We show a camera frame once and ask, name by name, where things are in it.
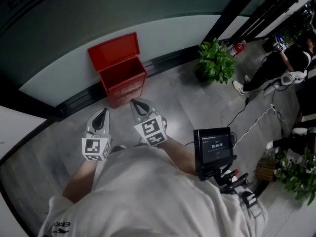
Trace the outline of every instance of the red box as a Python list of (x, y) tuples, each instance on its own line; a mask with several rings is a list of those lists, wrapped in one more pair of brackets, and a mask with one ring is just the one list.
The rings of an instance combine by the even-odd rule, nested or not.
[(93, 46), (88, 53), (113, 108), (140, 97), (147, 72), (137, 56), (136, 33)]

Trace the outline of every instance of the gray floor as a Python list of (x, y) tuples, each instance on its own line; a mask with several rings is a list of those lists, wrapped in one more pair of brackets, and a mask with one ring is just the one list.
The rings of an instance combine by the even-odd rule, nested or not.
[[(244, 74), (253, 76), (265, 55), (261, 41), (249, 43), (247, 51), (236, 57), (234, 78), (242, 82)], [(228, 85), (199, 83), (194, 75), (196, 63), (193, 61), (147, 79), (142, 94), (143, 98), (154, 101), (167, 118), (167, 134), (183, 144), (193, 140), (194, 129), (227, 126), (243, 109), (246, 99), (234, 90), (233, 79)], [(262, 91), (252, 94), (246, 110), (231, 125), (238, 139), (270, 107), (271, 98), (272, 95), (263, 98)], [(274, 104), (292, 127), (299, 110), (294, 89), (289, 87), (277, 92)], [(1, 180), (13, 205), (36, 235), (48, 212), (50, 197), (61, 194), (83, 160), (81, 137), (87, 119), (103, 107), (108, 107), (106, 99), (53, 124), (1, 167)], [(110, 109), (110, 112), (114, 144), (135, 145), (139, 136), (133, 128), (130, 107)], [(281, 137), (281, 125), (288, 133), (286, 124), (280, 124), (276, 115), (269, 111), (234, 149), (237, 155), (235, 168), (240, 173), (248, 172), (254, 185), (256, 163), (264, 153), (266, 143)]]

